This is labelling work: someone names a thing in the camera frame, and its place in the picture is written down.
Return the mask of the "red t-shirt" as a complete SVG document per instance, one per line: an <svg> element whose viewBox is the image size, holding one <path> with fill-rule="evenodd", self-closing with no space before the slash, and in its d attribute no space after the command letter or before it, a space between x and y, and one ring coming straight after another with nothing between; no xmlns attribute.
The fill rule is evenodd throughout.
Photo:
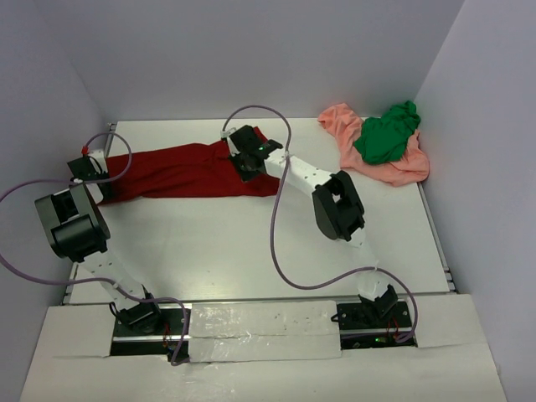
<svg viewBox="0 0 536 402"><path fill-rule="evenodd" d="M106 159L108 172L118 175L128 161L126 174L111 183L111 197L103 204L135 198L268 197L277 193L280 180L261 174L243 182L228 159L222 141L191 143Z"/></svg>

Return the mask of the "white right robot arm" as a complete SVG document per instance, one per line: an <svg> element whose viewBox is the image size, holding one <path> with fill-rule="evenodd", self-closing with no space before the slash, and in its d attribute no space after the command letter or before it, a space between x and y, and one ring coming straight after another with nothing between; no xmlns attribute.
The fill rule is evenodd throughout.
<svg viewBox="0 0 536 402"><path fill-rule="evenodd" d="M364 251L365 255L373 256L365 240L364 206L348 173L330 173L292 156L278 141L262 139L258 127L246 125L238 130L222 131L221 140L228 146L229 160L243 183L260 177L279 179L270 223L271 257L278 273L282 274L282 269L275 252L275 224L284 184L290 184L310 198L317 228L326 238L343 240ZM291 280L284 274L280 276L291 287L312 291L352 274L341 274L315 286L291 285ZM382 276L363 275L365 278L358 288L358 298L363 303L361 317L372 327L382 327L391 320L398 295L393 285Z"/></svg>

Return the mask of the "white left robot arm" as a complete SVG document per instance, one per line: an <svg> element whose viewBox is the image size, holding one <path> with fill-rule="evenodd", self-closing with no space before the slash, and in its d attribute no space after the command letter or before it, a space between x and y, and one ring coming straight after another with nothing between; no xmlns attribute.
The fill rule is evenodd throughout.
<svg viewBox="0 0 536 402"><path fill-rule="evenodd" d="M77 184L37 199L35 208L53 252L84 267L111 297L110 309L118 321L141 334L153 334L164 327L164 314L153 295L135 280L109 250L109 228L97 204L111 197L111 185L99 183L93 189L87 181L107 179L105 165L90 155L68 162Z"/></svg>

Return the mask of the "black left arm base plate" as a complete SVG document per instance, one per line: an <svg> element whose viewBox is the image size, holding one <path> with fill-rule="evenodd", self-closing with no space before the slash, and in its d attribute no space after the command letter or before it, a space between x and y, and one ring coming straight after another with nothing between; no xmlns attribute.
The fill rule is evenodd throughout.
<svg viewBox="0 0 536 402"><path fill-rule="evenodd" d="M114 322L110 355L112 357L159 356L169 363L185 325L180 307L161 306L159 318L140 325L126 325L119 318Z"/></svg>

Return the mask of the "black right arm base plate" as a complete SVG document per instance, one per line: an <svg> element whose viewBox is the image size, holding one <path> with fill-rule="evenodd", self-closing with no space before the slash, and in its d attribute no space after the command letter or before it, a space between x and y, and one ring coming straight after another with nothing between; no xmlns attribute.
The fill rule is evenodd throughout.
<svg viewBox="0 0 536 402"><path fill-rule="evenodd" d="M417 346L414 338L397 342L412 326L406 301L398 301L382 318L374 317L361 302L338 302L331 321L338 325L342 350Z"/></svg>

